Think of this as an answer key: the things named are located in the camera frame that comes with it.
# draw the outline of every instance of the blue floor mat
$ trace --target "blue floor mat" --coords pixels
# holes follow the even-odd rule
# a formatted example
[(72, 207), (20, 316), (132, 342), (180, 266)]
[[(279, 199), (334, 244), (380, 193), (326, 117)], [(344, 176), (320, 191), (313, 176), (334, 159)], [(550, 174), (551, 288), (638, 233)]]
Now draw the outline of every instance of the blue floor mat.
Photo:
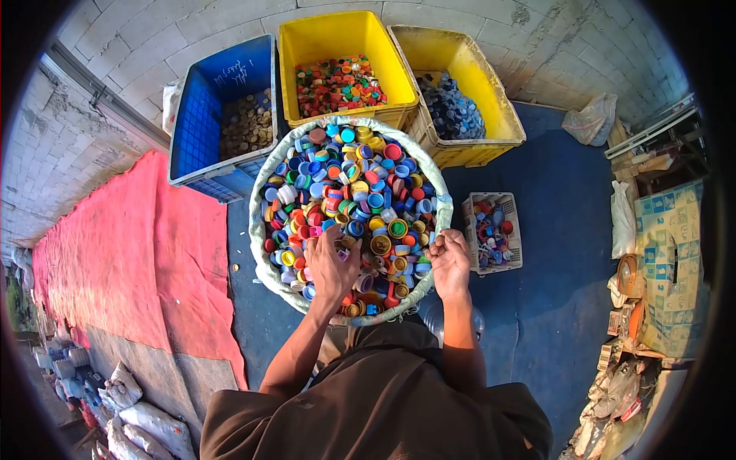
[[(602, 147), (583, 146), (560, 128), (564, 113), (514, 104), (527, 141), (483, 168), (443, 171), (454, 198), (453, 227), (464, 227), (461, 204), (471, 191), (514, 194), (524, 266), (473, 274), (473, 302), (484, 314), (481, 347), (488, 384), (521, 381), (550, 419), (556, 456), (578, 426), (595, 377), (611, 309), (610, 163)], [(255, 262), (247, 235), (247, 202), (228, 206), (233, 334), (257, 390), (266, 368), (302, 314), (252, 283)]]

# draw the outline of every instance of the yellow plastic crate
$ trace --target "yellow plastic crate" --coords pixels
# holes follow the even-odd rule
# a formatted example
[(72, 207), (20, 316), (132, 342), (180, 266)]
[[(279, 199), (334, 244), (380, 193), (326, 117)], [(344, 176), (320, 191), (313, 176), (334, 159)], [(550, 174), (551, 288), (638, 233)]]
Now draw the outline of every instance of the yellow plastic crate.
[[(420, 102), (403, 130), (417, 140), (437, 166), (485, 166), (506, 150), (526, 141), (526, 133), (501, 81), (475, 41), (467, 34), (430, 27), (389, 26), (404, 64), (411, 70)], [(436, 81), (442, 72), (458, 80), (458, 88), (473, 99), (486, 124), (486, 138), (443, 141), (434, 129), (421, 96), (416, 76), (431, 74)]]
[(346, 110), (340, 115), (368, 116), (400, 129), (419, 101), (412, 77), (383, 24), (371, 11), (312, 16), (281, 24), (278, 30), (281, 93), (286, 121), (292, 128), (322, 116), (301, 118), (294, 68), (317, 60), (368, 56), (387, 105)]

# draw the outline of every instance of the person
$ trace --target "person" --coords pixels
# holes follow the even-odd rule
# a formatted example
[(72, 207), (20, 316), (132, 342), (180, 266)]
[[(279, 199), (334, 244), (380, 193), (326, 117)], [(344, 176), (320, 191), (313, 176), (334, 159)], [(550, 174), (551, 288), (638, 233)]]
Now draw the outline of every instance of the person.
[[(526, 385), (486, 388), (462, 233), (443, 230), (426, 252), (445, 310), (442, 349), (411, 320), (417, 315), (365, 328), (328, 325), (361, 270), (361, 241), (343, 262), (339, 236), (332, 226), (307, 241), (316, 288), (309, 311), (258, 392), (212, 396), (201, 458), (546, 459), (550, 423)], [(315, 364), (321, 370), (304, 389)]]

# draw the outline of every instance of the cardboard box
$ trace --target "cardboard box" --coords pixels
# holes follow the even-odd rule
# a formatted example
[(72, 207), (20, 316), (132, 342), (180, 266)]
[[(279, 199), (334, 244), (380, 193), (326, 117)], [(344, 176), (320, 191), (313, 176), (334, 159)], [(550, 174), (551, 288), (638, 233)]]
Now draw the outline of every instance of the cardboard box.
[(705, 329), (702, 195), (703, 183), (697, 180), (634, 201), (637, 274), (645, 283), (645, 317), (637, 339), (674, 358), (694, 356)]

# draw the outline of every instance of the white plastic basket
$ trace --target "white plastic basket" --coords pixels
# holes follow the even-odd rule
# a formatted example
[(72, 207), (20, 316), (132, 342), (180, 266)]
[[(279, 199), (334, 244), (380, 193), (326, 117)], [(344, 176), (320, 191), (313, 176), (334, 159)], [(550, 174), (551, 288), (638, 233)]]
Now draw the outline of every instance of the white plastic basket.
[[(478, 262), (478, 236), (475, 233), (475, 213), (473, 202), (491, 199), (496, 206), (501, 206), (506, 220), (514, 225), (514, 230), (506, 236), (506, 244), (512, 252), (511, 259), (506, 265), (489, 265), (481, 268)], [(489, 273), (505, 272), (507, 270), (520, 269), (524, 259), (521, 251), (521, 230), (519, 229), (519, 216), (516, 209), (514, 194), (505, 191), (476, 191), (462, 203), (462, 213), (465, 217), (465, 239), (470, 247), (470, 269), (480, 276)]]

